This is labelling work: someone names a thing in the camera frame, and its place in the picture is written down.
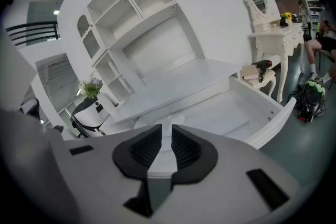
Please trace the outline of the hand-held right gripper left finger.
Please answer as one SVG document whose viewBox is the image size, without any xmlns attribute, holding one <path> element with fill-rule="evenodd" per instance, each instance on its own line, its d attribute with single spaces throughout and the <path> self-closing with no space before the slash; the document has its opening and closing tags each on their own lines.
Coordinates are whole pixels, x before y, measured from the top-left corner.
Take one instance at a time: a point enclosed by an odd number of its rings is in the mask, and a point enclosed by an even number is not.
<svg viewBox="0 0 336 224">
<path fill-rule="evenodd" d="M 162 126 L 64 142 L 66 182 L 76 202 L 71 223 L 154 223 L 147 171 Z"/>
</svg>

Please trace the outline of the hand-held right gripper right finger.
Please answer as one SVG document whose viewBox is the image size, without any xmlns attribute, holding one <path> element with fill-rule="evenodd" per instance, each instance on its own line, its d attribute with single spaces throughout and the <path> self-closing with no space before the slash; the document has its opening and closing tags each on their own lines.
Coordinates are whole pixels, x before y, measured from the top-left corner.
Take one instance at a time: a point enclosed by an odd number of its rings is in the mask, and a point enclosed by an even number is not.
<svg viewBox="0 0 336 224">
<path fill-rule="evenodd" d="M 289 197 L 300 190 L 299 183 L 281 166 L 252 146 L 183 126 L 211 142 L 217 152 L 215 168 L 201 182 L 178 185 L 153 213 L 156 223 L 263 223 L 275 219 L 270 207 L 247 176 L 262 169 Z"/>
</svg>

